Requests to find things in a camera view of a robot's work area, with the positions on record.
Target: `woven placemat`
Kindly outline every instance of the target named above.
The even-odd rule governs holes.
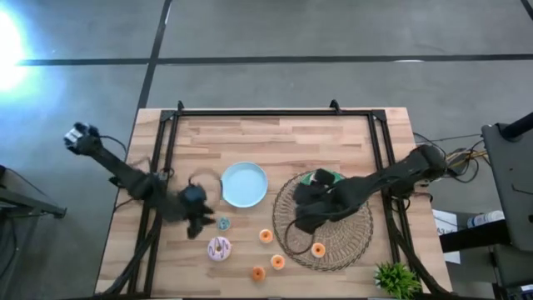
[[[306,249],[313,238],[312,235],[303,232],[294,225],[287,233],[289,247],[284,242],[286,228],[296,218],[296,203],[292,199],[292,194],[298,183],[306,175],[313,172],[296,175],[277,194],[272,214],[274,234],[285,254],[302,266],[320,271],[341,270],[359,259],[370,244],[374,227],[368,202],[351,216],[345,217],[339,222],[327,221],[315,231],[315,243],[322,243],[326,247],[324,257],[313,257],[311,251],[303,254],[292,252]]]

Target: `donut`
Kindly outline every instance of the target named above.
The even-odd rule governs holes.
[[[326,254],[326,247],[319,242],[315,242],[313,247],[311,247],[311,254],[315,258],[321,258]]]
[[[265,280],[265,277],[267,276],[267,272],[265,272],[265,269],[263,267],[254,267],[252,269],[252,279],[253,281],[260,282]]]
[[[285,258],[279,254],[276,254],[270,259],[270,264],[274,267],[274,269],[281,270],[283,267],[285,267]]]
[[[231,253],[232,245],[225,237],[214,237],[207,245],[207,255],[215,262],[226,260]]]
[[[268,229],[263,229],[259,233],[259,240],[261,240],[261,242],[263,243],[270,243],[272,242],[272,239],[273,239],[272,231]]]

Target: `potted plant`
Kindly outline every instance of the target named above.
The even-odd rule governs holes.
[[[378,264],[374,279],[376,286],[397,299],[410,300],[414,292],[421,290],[415,274],[400,262]]]

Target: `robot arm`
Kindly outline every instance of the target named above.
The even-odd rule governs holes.
[[[93,158],[124,186],[136,200],[144,200],[155,208],[168,222],[189,220],[187,236],[195,238],[204,225],[215,221],[206,217],[213,211],[205,205],[207,195],[201,186],[189,185],[177,194],[167,192],[166,184],[153,173],[145,173],[128,166],[109,152],[102,144],[98,129],[86,123],[76,122],[64,137],[65,146],[77,155]]]
[[[316,171],[312,185],[300,183],[294,193],[295,226],[313,234],[326,220],[340,221],[359,210],[375,192],[385,188],[396,198],[408,198],[416,182],[434,180],[446,171],[446,161],[432,146],[419,146],[409,156],[366,177],[351,177],[333,183],[326,171]]]

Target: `green bowl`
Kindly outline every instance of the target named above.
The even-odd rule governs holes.
[[[344,179],[344,176],[342,176],[338,172],[333,172],[333,171],[330,171],[330,170],[326,170],[326,171],[328,171],[330,174],[333,174],[333,176],[335,176],[335,180],[333,181],[333,183],[337,183],[339,180]],[[306,185],[310,185],[311,184],[311,177],[313,176],[314,173],[315,172],[309,172],[309,174],[307,174],[304,178],[301,179],[300,183],[303,183],[303,184],[306,184]]]

